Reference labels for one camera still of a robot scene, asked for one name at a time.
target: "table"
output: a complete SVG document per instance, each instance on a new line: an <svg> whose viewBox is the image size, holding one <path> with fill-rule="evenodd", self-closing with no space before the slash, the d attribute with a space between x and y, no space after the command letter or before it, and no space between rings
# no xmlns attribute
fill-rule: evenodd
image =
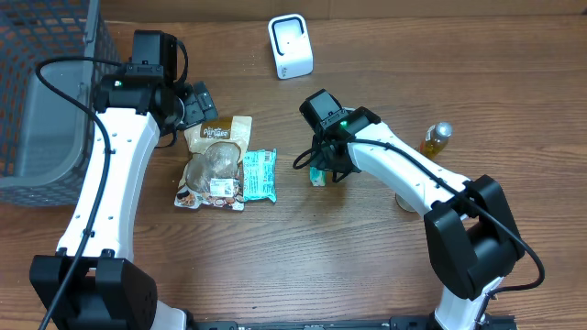
<svg viewBox="0 0 587 330"><path fill-rule="evenodd" d="M249 203L243 213L174 207L185 139L155 151L134 249L164 302L201 321L432 312L441 283L422 220L367 173L312 188L307 170L292 169L311 141L297 108L326 88L345 106L368 107L414 146L430 125L452 123L437 162L499 181L547 270L539 289L502 294L489 311L514 314L520 329L587 327L587 17L309 21L315 70L287 81L277 80L266 26L108 26L124 59L136 28L183 40L189 81L205 81L220 115L253 116L249 149L278 150L277 204ZM73 207L1 209L0 329L34 328L45 310L28 267L33 255L51 254ZM506 284L536 276L525 257Z"/></svg>

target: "bottle cap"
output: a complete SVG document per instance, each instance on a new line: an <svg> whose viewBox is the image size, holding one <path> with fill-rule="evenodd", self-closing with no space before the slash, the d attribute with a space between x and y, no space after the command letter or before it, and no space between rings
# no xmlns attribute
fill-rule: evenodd
<svg viewBox="0 0 587 330"><path fill-rule="evenodd" d="M435 133L439 139L447 139L452 135L452 125L447 122L436 124Z"/></svg>

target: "white label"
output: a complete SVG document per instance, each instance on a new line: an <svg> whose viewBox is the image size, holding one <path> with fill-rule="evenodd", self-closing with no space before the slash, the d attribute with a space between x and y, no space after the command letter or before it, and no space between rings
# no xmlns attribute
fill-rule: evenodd
<svg viewBox="0 0 587 330"><path fill-rule="evenodd" d="M234 179L212 179L210 181L210 196L234 197Z"/></svg>

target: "plastic bin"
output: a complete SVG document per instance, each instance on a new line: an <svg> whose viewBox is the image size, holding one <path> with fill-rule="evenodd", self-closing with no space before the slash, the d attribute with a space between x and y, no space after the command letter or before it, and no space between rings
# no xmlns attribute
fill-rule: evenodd
<svg viewBox="0 0 587 330"><path fill-rule="evenodd" d="M76 204L94 139L94 123L42 85L35 65L84 55L119 61L99 0L0 0L0 202ZM112 66L50 64L43 75L85 105Z"/></svg>

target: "bottle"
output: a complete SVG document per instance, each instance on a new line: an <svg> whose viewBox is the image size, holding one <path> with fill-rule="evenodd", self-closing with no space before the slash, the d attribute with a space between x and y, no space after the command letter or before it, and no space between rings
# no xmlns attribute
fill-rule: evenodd
<svg viewBox="0 0 587 330"><path fill-rule="evenodd" d="M447 122L440 122L428 129L417 150L424 157L432 160L447 146L450 136L452 136L452 125ZM414 208L400 195L395 195L395 201L405 211L415 212Z"/></svg>

